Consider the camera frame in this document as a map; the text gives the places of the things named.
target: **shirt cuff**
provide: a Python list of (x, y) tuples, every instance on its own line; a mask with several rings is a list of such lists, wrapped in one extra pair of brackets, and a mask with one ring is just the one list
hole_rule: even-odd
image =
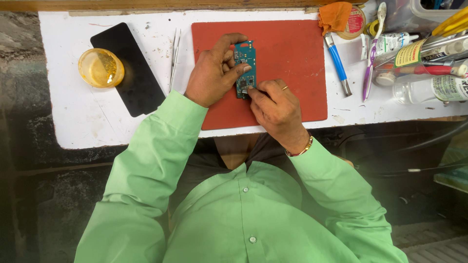
[(180, 132), (198, 136), (207, 111), (208, 108), (172, 90), (154, 115)]
[(312, 173), (319, 176), (326, 174), (329, 168), (334, 165), (334, 157), (314, 138), (312, 145), (305, 153), (293, 157), (289, 156), (289, 159), (300, 175)]

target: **black phone screen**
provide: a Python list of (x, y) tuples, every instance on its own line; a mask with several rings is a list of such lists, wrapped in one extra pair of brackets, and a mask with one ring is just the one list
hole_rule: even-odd
[(166, 98), (126, 23), (91, 37), (95, 48), (114, 53), (124, 65), (124, 79), (116, 89), (130, 116), (155, 111)]

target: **wrist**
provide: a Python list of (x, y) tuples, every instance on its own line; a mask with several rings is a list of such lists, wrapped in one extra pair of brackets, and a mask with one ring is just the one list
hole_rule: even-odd
[(288, 142), (286, 145), (282, 146), (291, 154), (298, 154), (304, 151), (306, 146), (310, 142), (310, 135), (309, 132), (304, 128), (300, 130), (297, 135), (291, 136), (291, 141)]
[(202, 103), (200, 100), (198, 100), (198, 99), (196, 98), (196, 96), (192, 96), (191, 94), (188, 94), (187, 91), (185, 91), (184, 96), (185, 96), (186, 98), (188, 98), (189, 100), (195, 102), (196, 104), (198, 104), (198, 105), (200, 105), (200, 106), (202, 106), (202, 107), (204, 107), (204, 108), (208, 108), (208, 107), (209, 107), (209, 105), (206, 105), (205, 103)]

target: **bracelet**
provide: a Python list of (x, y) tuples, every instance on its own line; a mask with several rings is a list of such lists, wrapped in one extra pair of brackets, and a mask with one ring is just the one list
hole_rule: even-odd
[(309, 136), (310, 136), (309, 144), (306, 145), (306, 148), (302, 152), (297, 153), (297, 154), (292, 154), (288, 150), (285, 149), (286, 155), (289, 156), (289, 157), (294, 157), (294, 156), (299, 156), (299, 155), (305, 153), (310, 148), (310, 146), (312, 145), (312, 140), (314, 139), (314, 137), (312, 137), (312, 134), (310, 134), (310, 132), (309, 132)]

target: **hand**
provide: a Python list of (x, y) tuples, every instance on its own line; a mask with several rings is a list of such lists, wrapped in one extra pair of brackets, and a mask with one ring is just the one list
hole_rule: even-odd
[(220, 100), (252, 68), (247, 63), (235, 66), (234, 52), (229, 49), (232, 44), (247, 40), (240, 33), (225, 34), (211, 50), (203, 51), (190, 74), (185, 96), (205, 108)]
[(258, 123), (292, 154), (301, 153), (309, 144), (310, 136), (302, 125), (299, 99), (286, 88), (282, 79), (262, 81), (257, 89), (249, 87), (250, 108)]

